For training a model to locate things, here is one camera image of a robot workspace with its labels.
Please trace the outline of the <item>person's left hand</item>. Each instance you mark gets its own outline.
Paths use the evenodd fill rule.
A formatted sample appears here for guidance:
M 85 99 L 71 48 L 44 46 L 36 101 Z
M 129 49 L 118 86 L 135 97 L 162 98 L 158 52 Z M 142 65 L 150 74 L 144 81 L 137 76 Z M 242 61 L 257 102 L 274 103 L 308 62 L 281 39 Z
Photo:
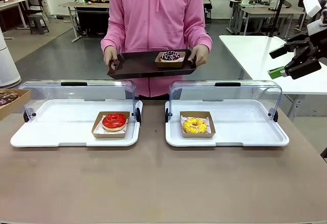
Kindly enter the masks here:
M 196 66 L 201 66 L 203 64 L 206 64 L 208 55 L 209 51 L 207 46 L 203 44 L 198 44 L 192 49 L 188 61 L 193 61 Z

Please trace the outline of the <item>person's right hand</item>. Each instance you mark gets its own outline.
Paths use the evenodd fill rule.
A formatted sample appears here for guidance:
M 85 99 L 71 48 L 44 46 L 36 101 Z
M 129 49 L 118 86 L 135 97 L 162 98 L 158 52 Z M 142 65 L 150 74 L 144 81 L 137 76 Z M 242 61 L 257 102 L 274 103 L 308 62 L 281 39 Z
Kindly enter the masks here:
M 107 46 L 104 50 L 104 63 L 110 67 L 112 64 L 118 63 L 117 51 L 113 46 Z

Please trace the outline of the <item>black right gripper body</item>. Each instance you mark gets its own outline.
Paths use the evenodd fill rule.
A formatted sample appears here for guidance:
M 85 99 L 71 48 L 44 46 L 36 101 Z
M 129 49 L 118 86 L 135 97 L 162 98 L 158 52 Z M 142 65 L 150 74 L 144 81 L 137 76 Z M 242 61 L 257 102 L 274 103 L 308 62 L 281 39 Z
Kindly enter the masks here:
M 310 40 L 316 49 L 313 56 L 323 64 L 326 64 L 326 36 L 311 36 Z

